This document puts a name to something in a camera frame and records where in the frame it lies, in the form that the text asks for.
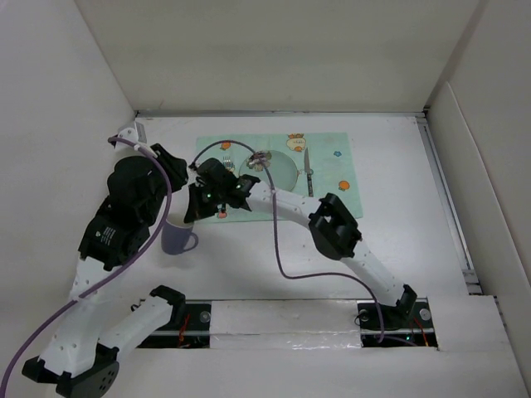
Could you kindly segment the steel table knife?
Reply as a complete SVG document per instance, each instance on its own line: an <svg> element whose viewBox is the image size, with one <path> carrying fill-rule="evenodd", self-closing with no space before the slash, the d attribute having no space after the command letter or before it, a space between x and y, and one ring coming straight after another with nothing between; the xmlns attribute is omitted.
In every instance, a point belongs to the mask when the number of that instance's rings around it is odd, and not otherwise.
<svg viewBox="0 0 531 398"><path fill-rule="evenodd" d="M314 196L313 180L312 180L313 170L311 169L311 166L310 166L309 150L307 148L304 151L304 172L306 174L308 196L313 197Z"/></svg>

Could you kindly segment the steel fork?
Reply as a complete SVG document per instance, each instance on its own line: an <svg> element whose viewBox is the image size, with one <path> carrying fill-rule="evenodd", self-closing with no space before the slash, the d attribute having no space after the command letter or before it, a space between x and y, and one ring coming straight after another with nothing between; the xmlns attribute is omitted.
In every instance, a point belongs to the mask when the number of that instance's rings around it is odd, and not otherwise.
<svg viewBox="0 0 531 398"><path fill-rule="evenodd" d="M229 170L229 171L233 171L234 170L234 165L233 165L233 162L231 160L231 158L229 156L224 156L223 159L222 159L222 162L223 162L223 165L225 167L225 169Z"/></svg>

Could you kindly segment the purple ceramic mug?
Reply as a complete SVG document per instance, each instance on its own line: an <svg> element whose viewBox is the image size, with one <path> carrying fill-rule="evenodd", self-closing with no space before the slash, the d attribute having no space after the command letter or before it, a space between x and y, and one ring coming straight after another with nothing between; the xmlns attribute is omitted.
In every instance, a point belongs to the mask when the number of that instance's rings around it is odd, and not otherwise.
<svg viewBox="0 0 531 398"><path fill-rule="evenodd" d="M180 255L198 246L198 236L193 231L194 224L165 221L161 233L161 248L167 255Z"/></svg>

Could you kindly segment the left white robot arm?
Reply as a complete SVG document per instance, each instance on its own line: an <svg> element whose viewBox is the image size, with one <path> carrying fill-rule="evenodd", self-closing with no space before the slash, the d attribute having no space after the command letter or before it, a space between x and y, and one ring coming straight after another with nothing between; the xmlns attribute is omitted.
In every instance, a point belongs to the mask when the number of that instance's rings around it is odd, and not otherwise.
<svg viewBox="0 0 531 398"><path fill-rule="evenodd" d="M187 164L159 144L147 145L144 127L131 122L109 139L121 158L107 179L108 195L85 229L69 302L46 349L25 361L22 374L55 386L62 397L102 397L123 361L155 330L179 327L184 294L160 285L110 330L106 316L125 271L153 244L169 213L171 196L188 181Z"/></svg>

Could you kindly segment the green cartoon print placemat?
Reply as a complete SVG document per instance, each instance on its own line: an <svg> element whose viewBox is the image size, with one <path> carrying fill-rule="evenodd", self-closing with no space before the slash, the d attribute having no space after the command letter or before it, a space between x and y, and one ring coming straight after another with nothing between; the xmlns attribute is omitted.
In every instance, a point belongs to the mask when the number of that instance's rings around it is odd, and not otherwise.
<svg viewBox="0 0 531 398"><path fill-rule="evenodd" d="M229 156L233 162L235 176L243 161L259 151L275 150L285 153L295 161L299 176L293 193L308 194L304 172L304 151L309 150L309 162L313 170L314 196L324 197L328 193L337 195L354 218L363 216L362 202L353 165L353 156L346 133L290 133L290 134L232 134L226 136L202 136L196 140L196 150L201 151L212 143L200 158L216 158L222 162Z"/></svg>

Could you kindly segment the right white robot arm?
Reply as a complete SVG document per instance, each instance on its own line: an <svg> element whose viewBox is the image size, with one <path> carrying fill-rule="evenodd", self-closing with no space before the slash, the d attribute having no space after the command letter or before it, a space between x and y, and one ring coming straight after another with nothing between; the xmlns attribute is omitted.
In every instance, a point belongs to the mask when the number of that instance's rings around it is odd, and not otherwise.
<svg viewBox="0 0 531 398"><path fill-rule="evenodd" d="M277 187L269 173L264 179L237 177L215 158L190 168L197 177L188 186L187 223L215 216L223 205L292 221L309 231L322 256L343 263L370 288L388 323L401 327L412 319L417 294L369 249L357 221L338 196L328 193L315 198L288 192Z"/></svg>

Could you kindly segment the green floral plate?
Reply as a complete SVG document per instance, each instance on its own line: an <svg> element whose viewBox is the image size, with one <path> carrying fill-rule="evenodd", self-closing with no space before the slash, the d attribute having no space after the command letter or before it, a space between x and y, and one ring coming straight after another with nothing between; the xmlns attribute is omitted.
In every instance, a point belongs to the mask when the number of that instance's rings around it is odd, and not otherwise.
<svg viewBox="0 0 531 398"><path fill-rule="evenodd" d="M285 153L266 150L246 158L238 174L257 177L267 184L270 184L270 175L276 188L291 192L296 186L299 171L295 161Z"/></svg>

